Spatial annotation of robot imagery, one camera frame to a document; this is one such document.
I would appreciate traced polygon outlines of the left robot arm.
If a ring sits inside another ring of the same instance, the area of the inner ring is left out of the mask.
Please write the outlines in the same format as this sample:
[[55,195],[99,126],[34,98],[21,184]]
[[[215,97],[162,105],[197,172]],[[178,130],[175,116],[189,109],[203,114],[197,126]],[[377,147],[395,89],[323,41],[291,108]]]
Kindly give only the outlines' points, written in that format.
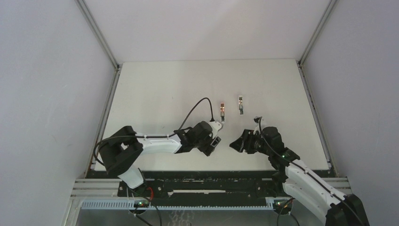
[[154,153],[188,153],[193,149],[209,156],[221,139],[219,121],[201,121],[194,127],[175,130],[172,135],[141,135],[131,126],[122,127],[111,137],[98,142],[94,148],[109,176],[120,178],[135,196],[146,193],[147,183],[134,165],[140,155]]

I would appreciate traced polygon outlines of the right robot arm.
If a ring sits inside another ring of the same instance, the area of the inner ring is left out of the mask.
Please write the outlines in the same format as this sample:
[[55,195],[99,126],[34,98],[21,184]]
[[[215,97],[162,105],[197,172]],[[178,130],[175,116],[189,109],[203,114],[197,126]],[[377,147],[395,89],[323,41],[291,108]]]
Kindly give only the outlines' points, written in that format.
[[326,226],[368,226],[361,199],[344,194],[311,170],[294,151],[285,146],[276,127],[246,129],[230,143],[239,153],[268,156],[273,175],[272,191],[298,200]]

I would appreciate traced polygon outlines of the white mini stapler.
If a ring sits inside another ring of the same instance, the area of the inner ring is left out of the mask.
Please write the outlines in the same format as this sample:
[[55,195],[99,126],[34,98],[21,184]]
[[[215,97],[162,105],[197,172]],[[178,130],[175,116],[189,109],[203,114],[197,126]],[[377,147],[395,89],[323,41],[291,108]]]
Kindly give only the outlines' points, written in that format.
[[244,109],[243,109],[243,96],[239,96],[238,98],[238,107],[239,107],[239,114],[243,115],[244,114]]

